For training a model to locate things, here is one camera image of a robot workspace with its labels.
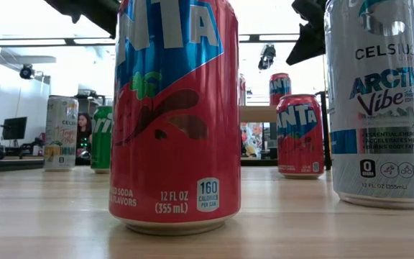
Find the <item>can lid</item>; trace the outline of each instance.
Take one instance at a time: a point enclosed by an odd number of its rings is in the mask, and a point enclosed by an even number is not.
[[[277,75],[284,75],[284,76],[288,76],[288,74],[287,74],[287,73],[275,73],[275,74],[273,74],[272,76],[277,76]]]
[[[282,97],[280,97],[280,100],[283,100],[283,99],[285,99],[285,98],[304,97],[304,96],[306,96],[306,97],[313,97],[313,98],[315,98],[315,97],[316,97],[316,95],[315,95],[315,94],[289,94],[289,95],[287,95],[287,96],[282,96]]]

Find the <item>security camera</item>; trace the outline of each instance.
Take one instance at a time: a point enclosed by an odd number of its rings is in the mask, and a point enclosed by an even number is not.
[[[33,70],[33,65],[25,64],[23,68],[20,70],[20,77],[23,79],[33,79],[35,71]]]
[[[276,49],[273,44],[266,44],[263,47],[261,58],[258,62],[258,69],[265,70],[271,67],[276,57]]]

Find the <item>green leaf graphic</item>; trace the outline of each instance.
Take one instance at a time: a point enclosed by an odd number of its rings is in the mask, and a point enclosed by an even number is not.
[[[135,73],[132,77],[132,86],[131,91],[137,91],[137,99],[141,100],[144,97],[148,96],[153,98],[157,93],[158,82],[161,80],[162,75],[158,72],[149,72],[144,75],[140,72]]]

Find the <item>shelf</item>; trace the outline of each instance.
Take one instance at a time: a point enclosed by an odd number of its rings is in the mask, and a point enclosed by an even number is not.
[[[276,122],[276,106],[241,106],[241,122]]]

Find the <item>poster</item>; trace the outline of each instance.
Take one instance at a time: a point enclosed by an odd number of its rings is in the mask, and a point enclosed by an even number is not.
[[[242,157],[261,159],[263,123],[241,123]]]

